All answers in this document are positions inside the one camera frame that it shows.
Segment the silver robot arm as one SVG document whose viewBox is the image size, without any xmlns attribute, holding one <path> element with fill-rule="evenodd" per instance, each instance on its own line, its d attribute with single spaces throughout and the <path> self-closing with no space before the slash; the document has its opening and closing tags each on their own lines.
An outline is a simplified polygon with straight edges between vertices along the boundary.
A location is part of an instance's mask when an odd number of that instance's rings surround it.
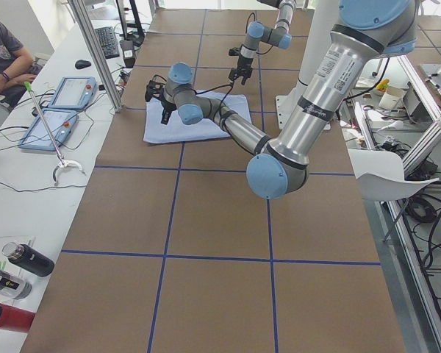
<svg viewBox="0 0 441 353">
<path fill-rule="evenodd" d="M 245 34 L 245 40 L 239 48 L 229 50 L 229 56 L 237 56 L 237 67 L 232 68 L 229 73 L 229 80 L 235 82 L 241 78 L 241 84 L 252 74 L 252 62 L 259 44 L 266 43 L 280 49 L 287 49 L 290 46 L 292 36 L 290 34 L 290 25 L 293 13 L 297 7 L 297 1 L 277 0 L 277 1 L 259 1 L 279 10 L 274 28 L 270 28 L 259 21 L 253 21 L 248 24 Z"/>
<path fill-rule="evenodd" d="M 330 21 L 331 44 L 311 82 L 276 138 L 266 135 L 218 99 L 201 97 L 185 63 L 171 66 L 160 90 L 163 115 L 177 111 L 186 125 L 209 119 L 248 151 L 248 185 L 264 199 L 301 188 L 308 177 L 308 153 L 357 81 L 365 64 L 415 47 L 418 1 L 339 1 Z"/>
</svg>

